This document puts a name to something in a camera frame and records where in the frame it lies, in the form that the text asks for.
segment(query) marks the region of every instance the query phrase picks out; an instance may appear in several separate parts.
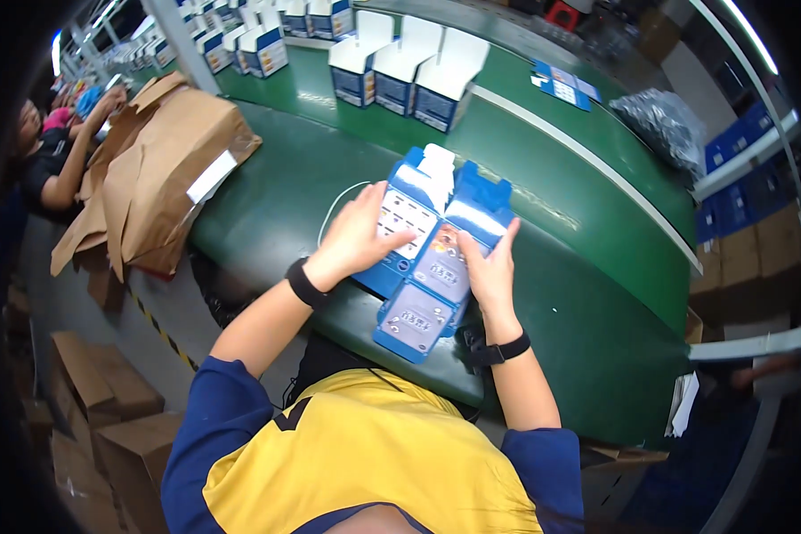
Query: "black wrist strap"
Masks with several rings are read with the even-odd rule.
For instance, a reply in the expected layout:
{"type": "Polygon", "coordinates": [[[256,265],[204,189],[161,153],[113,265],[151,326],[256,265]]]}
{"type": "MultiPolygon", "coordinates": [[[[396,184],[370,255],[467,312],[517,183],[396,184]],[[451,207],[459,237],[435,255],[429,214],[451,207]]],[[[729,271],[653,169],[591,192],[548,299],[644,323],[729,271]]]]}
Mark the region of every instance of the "black wrist strap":
{"type": "Polygon", "coordinates": [[[285,278],[291,284],[291,289],[303,303],[311,306],[311,309],[318,312],[329,303],[330,294],[323,293],[318,288],[314,287],[306,273],[303,272],[302,266],[306,263],[308,258],[300,258],[288,267],[288,272],[285,273],[285,278]]]}
{"type": "Polygon", "coordinates": [[[523,328],[522,335],[508,344],[473,348],[469,353],[468,363],[473,368],[492,366],[515,358],[529,348],[531,348],[531,339],[523,328]]]}

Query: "blue sleeve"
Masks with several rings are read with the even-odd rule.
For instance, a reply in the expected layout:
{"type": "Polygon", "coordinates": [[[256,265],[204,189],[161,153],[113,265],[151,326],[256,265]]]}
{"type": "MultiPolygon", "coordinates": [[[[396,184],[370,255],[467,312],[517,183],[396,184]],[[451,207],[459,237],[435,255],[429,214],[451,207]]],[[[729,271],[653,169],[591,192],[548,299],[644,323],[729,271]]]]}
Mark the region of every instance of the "blue sleeve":
{"type": "Polygon", "coordinates": [[[175,441],[160,500],[166,523],[179,532],[222,532],[202,497],[214,462],[248,443],[273,416],[264,387],[241,361],[209,356],[190,385],[187,410],[175,441]]]}
{"type": "Polygon", "coordinates": [[[509,430],[502,442],[502,452],[513,464],[528,497],[536,505],[543,530],[575,530],[558,525],[561,522],[547,517],[547,512],[584,518],[576,434],[564,428],[539,428],[526,432],[509,430]]]}

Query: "worker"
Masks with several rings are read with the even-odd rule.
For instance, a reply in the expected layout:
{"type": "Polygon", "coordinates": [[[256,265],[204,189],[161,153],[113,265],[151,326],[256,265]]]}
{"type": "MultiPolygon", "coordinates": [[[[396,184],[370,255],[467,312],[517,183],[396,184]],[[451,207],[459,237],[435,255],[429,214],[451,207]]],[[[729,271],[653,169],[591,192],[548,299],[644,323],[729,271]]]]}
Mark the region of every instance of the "worker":
{"type": "Polygon", "coordinates": [[[386,182],[367,186],[317,252],[220,334],[193,378],[166,466],[166,522],[181,532],[546,532],[583,517],[576,434],[513,311],[513,219],[484,259],[460,232],[509,430],[498,450],[448,400],[381,369],[310,384],[273,416],[259,379],[341,280],[415,239],[374,229],[386,182]]]}
{"type": "Polygon", "coordinates": [[[125,103],[123,86],[101,98],[82,125],[42,132],[42,115],[32,101],[24,104],[18,123],[12,175],[31,214],[69,225],[83,209],[75,199],[86,170],[93,137],[107,117],[125,103]]]}

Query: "brown cardboard box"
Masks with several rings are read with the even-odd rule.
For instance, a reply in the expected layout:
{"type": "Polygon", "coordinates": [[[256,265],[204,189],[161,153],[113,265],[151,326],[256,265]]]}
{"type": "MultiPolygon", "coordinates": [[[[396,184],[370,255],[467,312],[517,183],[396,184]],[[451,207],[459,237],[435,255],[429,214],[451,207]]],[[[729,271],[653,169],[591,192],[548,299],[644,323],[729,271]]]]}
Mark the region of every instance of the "brown cardboard box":
{"type": "Polygon", "coordinates": [[[801,222],[798,204],[786,208],[757,223],[759,262],[764,277],[791,269],[801,263],[801,222]]]}
{"type": "Polygon", "coordinates": [[[61,433],[53,433],[51,454],[57,492],[86,531],[95,534],[138,532],[132,520],[118,509],[113,489],[96,473],[77,443],[61,433]]]}
{"type": "Polygon", "coordinates": [[[106,271],[89,271],[86,292],[105,312],[117,314],[122,311],[125,285],[118,281],[116,273],[109,267],[106,271]]]}
{"type": "Polygon", "coordinates": [[[234,103],[189,88],[178,72],[149,81],[110,122],[81,186],[86,207],[53,249],[51,273],[106,241],[119,280],[127,264],[171,275],[203,202],[187,191],[217,160],[243,163],[261,138],[234,103]]]}
{"type": "Polygon", "coordinates": [[[53,417],[50,415],[48,403],[40,399],[24,399],[21,402],[24,404],[24,417],[30,428],[33,450],[48,450],[50,433],[53,430],[53,417]]]}
{"type": "Polygon", "coordinates": [[[158,413],[96,431],[110,482],[143,534],[167,532],[160,484],[181,421],[180,413],[158,413]]]}
{"type": "Polygon", "coordinates": [[[638,25],[641,30],[641,42],[638,50],[657,66],[671,54],[679,43],[680,28],[658,9],[648,9],[638,25]]]}
{"type": "Polygon", "coordinates": [[[689,293],[694,295],[715,291],[721,287],[721,247],[718,239],[697,245],[697,259],[703,266],[703,276],[691,282],[689,293]]]}
{"type": "Polygon", "coordinates": [[[65,384],[96,429],[163,410],[163,397],[113,345],[94,345],[75,332],[51,335],[65,384]]]}
{"type": "Polygon", "coordinates": [[[757,231],[747,227],[721,238],[721,286],[759,278],[757,231]]]}

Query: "wrist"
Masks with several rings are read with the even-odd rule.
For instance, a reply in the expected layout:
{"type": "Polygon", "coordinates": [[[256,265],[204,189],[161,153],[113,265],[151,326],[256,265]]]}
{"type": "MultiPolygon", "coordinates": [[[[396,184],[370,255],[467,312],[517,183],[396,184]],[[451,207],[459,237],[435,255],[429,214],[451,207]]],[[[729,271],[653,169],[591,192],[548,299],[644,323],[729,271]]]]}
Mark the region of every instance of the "wrist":
{"type": "Polygon", "coordinates": [[[522,335],[522,325],[513,310],[498,315],[483,314],[483,329],[487,333],[487,345],[508,344],[522,335]]]}
{"type": "Polygon", "coordinates": [[[339,276],[326,262],[319,256],[311,255],[302,266],[302,272],[306,273],[306,278],[315,289],[321,293],[329,293],[345,277],[339,276]]]}

